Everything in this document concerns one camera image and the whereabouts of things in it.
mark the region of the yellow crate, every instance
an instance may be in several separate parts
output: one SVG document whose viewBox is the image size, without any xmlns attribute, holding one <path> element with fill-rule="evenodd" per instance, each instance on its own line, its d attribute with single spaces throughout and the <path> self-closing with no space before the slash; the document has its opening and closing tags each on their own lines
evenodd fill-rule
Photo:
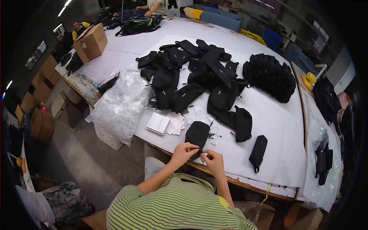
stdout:
<svg viewBox="0 0 368 230">
<path fill-rule="evenodd" d="M 263 39 L 260 36 L 258 36 L 257 34 L 249 32 L 248 30 L 243 30 L 243 29 L 240 29 L 240 33 L 267 47 L 267 45 L 263 41 Z"/>
</svg>

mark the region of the fluorescent light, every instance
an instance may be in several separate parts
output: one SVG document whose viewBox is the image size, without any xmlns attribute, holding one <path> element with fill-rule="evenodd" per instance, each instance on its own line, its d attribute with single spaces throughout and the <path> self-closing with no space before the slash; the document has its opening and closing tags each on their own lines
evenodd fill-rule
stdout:
<svg viewBox="0 0 368 230">
<path fill-rule="evenodd" d="M 268 6 L 268 7 L 270 7 L 270 8 L 272 8 L 272 9 L 274 9 L 272 6 L 270 6 L 269 4 L 266 4 L 266 3 L 264 3 L 266 6 Z"/>
<path fill-rule="evenodd" d="M 58 15 L 58 17 L 60 17 L 60 15 L 64 12 L 64 10 L 65 10 L 65 6 L 61 9 L 61 11 L 60 11 L 60 13 L 59 13 L 59 15 Z"/>
<path fill-rule="evenodd" d="M 10 82 L 9 82 L 9 84 L 8 84 L 8 86 L 6 87 L 6 89 L 8 89 L 8 88 L 9 88 L 9 86 L 10 86 L 12 83 L 13 83 L 13 81 L 10 81 Z"/>
<path fill-rule="evenodd" d="M 60 23 L 60 25 L 58 25 L 52 32 L 55 32 L 61 25 L 62 23 Z"/>
<path fill-rule="evenodd" d="M 71 2 L 71 0 L 68 0 L 67 3 L 65 3 L 64 6 L 66 7 L 67 5 L 69 5 L 70 2 Z"/>
</svg>

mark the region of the striped shirt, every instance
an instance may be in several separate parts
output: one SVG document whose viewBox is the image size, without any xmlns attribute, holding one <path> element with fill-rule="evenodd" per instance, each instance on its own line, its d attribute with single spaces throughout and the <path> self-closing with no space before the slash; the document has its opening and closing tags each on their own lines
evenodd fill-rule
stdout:
<svg viewBox="0 0 368 230">
<path fill-rule="evenodd" d="M 173 173 L 145 196 L 137 186 L 125 186 L 108 208 L 106 224 L 109 230 L 257 229 L 240 209 L 215 195 L 210 183 L 184 173 Z"/>
</svg>

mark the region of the yellow string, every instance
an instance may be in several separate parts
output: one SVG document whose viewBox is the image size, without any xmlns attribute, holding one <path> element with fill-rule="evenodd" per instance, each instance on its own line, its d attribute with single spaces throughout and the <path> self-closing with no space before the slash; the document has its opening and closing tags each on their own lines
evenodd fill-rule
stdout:
<svg viewBox="0 0 368 230">
<path fill-rule="evenodd" d="M 266 198 L 262 201 L 261 205 L 263 205 L 263 202 L 265 202 L 268 198 L 268 194 L 270 193 L 270 189 L 271 189 L 271 184 L 268 184 L 268 188 L 267 188 L 267 191 L 266 191 Z"/>
</svg>

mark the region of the hand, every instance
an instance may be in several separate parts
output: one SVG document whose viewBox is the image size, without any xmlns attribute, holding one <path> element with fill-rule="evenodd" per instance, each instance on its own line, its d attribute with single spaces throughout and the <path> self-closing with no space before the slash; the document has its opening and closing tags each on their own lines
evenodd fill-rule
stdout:
<svg viewBox="0 0 368 230">
<path fill-rule="evenodd" d="M 144 14 L 144 16 L 146 16 L 146 17 L 151 17 L 151 15 L 152 15 L 152 11 L 147 11 L 145 14 Z"/>
<path fill-rule="evenodd" d="M 170 165 L 174 171 L 184 165 L 191 156 L 196 154 L 199 150 L 199 146 L 192 145 L 189 142 L 181 143 L 176 146 L 173 156 L 167 165 Z"/>
<path fill-rule="evenodd" d="M 202 151 L 201 157 L 206 162 L 209 171 L 212 173 L 216 180 L 225 176 L 224 158 L 222 157 L 222 154 L 209 149 L 205 149 Z"/>
</svg>

